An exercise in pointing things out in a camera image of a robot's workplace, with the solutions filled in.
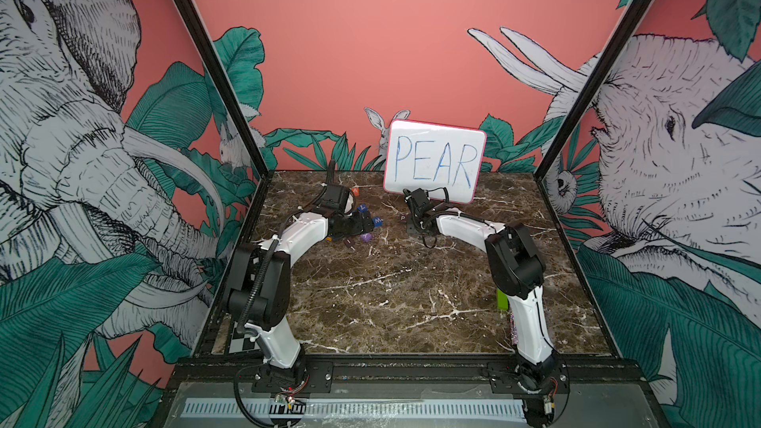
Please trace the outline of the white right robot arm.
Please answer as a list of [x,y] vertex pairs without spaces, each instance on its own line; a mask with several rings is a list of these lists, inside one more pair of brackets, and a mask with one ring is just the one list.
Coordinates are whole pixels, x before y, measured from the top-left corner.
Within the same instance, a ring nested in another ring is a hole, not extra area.
[[558,356],[550,342],[543,307],[546,265],[528,228],[476,217],[448,200],[435,202],[427,190],[404,190],[415,230],[426,238],[440,235],[463,241],[484,252],[495,286],[505,294],[517,334],[516,373],[526,390],[538,390],[551,378]]

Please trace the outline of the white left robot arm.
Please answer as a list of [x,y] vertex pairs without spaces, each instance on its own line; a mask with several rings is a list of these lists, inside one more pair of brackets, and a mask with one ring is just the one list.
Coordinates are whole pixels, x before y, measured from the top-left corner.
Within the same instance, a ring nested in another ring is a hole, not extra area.
[[328,238],[361,236],[374,227],[370,211],[356,206],[352,189],[323,183],[317,196],[285,217],[271,238],[242,244],[234,252],[224,308],[236,319],[236,332],[255,341],[268,365],[289,370],[300,357],[301,346],[287,321],[293,265]]

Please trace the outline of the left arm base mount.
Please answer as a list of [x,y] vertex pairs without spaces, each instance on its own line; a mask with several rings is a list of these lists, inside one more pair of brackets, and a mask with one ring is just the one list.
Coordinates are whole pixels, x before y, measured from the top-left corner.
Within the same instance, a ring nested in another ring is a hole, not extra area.
[[263,394],[328,394],[334,365],[330,362],[298,362],[293,368],[265,365],[255,372],[251,392]]

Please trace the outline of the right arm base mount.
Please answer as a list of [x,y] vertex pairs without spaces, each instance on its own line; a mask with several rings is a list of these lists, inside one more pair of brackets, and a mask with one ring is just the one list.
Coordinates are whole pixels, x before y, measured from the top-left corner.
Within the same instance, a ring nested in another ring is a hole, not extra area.
[[570,392],[570,375],[563,362],[548,370],[534,370],[529,366],[489,363],[483,370],[494,394],[511,394],[518,398],[531,396],[558,396]]

